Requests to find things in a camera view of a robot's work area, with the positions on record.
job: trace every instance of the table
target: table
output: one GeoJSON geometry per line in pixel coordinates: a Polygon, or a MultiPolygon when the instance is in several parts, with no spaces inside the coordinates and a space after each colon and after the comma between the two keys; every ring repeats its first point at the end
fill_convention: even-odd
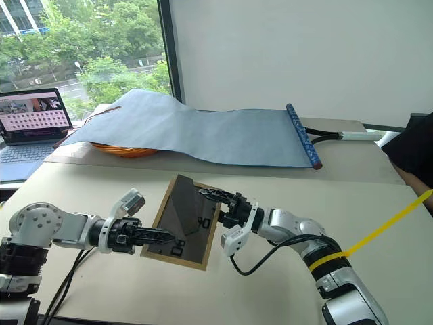
{"type": "MultiPolygon", "coordinates": [[[[326,118],[302,118],[301,120],[305,126],[324,131],[365,131],[364,126],[359,121],[326,118]]],[[[158,152],[149,157],[125,159],[100,152],[91,144],[84,142],[61,146],[45,161],[225,175],[404,184],[404,181],[390,164],[388,157],[374,142],[328,141],[321,142],[315,147],[323,163],[323,167],[318,171],[312,168],[220,165],[198,160],[178,152],[158,152]]]]}
{"type": "MultiPolygon", "coordinates": [[[[45,162],[0,211],[0,231],[18,209],[50,202],[65,211],[108,215],[130,187],[146,199],[137,214],[151,226],[168,182],[176,171],[156,171],[45,162]]],[[[414,200],[412,189],[384,183],[182,174],[208,185],[241,192],[260,206],[279,207],[322,223],[348,248],[414,200]]],[[[386,312],[390,324],[433,324],[433,218],[415,210],[350,262],[386,312]]],[[[323,301],[300,257],[276,252],[256,273],[235,272],[219,247],[216,229],[206,272],[134,255],[92,254],[77,271],[59,315],[140,324],[324,324],[323,301]]],[[[270,245],[251,236],[237,254],[252,267],[270,245]]],[[[35,295],[44,312],[77,251],[54,246],[35,295]]]]}

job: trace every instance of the yellow strap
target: yellow strap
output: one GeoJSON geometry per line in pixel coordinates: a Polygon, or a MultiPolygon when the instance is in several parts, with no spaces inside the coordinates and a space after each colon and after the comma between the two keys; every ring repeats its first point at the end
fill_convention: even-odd
{"type": "Polygon", "coordinates": [[[347,251],[337,252],[334,254],[330,254],[328,256],[324,256],[321,259],[318,259],[316,262],[314,262],[313,264],[310,265],[310,267],[309,267],[310,272],[312,272],[314,269],[316,269],[320,265],[322,265],[328,261],[331,261],[332,259],[351,256],[354,252],[359,250],[362,246],[371,242],[374,238],[376,238],[382,232],[384,232],[389,227],[394,225],[397,221],[400,221],[405,215],[407,215],[411,211],[415,210],[422,202],[427,200],[432,194],[433,194],[433,189],[425,191],[419,198],[417,198],[415,201],[413,201],[411,204],[409,204],[407,207],[405,207],[402,211],[397,213],[394,217],[389,219],[386,223],[381,225],[378,229],[376,229],[370,235],[368,235],[364,239],[360,240],[357,244],[350,247],[347,251]]]}

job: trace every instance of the blue fabric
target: blue fabric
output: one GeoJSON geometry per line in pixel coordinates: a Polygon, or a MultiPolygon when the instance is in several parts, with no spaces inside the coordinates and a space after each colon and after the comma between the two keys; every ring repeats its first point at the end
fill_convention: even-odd
{"type": "Polygon", "coordinates": [[[221,164],[312,167],[286,110],[199,111],[138,89],[116,106],[122,108],[96,116],[62,145],[89,141],[183,152],[221,164]]]}

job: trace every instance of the wooden board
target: wooden board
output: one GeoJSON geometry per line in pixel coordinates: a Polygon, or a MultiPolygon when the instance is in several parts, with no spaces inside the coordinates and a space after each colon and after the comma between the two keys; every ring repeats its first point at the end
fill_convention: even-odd
{"type": "Polygon", "coordinates": [[[181,175],[170,182],[152,227],[164,228],[177,239],[165,245],[144,245],[142,257],[206,270],[221,204],[199,194],[200,188],[211,186],[181,175]]]}

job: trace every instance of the wicker basket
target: wicker basket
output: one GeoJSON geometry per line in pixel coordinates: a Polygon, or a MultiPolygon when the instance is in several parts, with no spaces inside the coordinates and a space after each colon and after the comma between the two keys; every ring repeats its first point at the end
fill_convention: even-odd
{"type": "Polygon", "coordinates": [[[107,152],[108,154],[113,154],[115,156],[123,157],[123,158],[139,158],[144,156],[150,156],[157,152],[155,149],[148,148],[125,148],[125,147],[116,147],[116,146],[108,146],[106,144],[96,144],[95,142],[91,142],[96,148],[103,152],[107,152]]]}

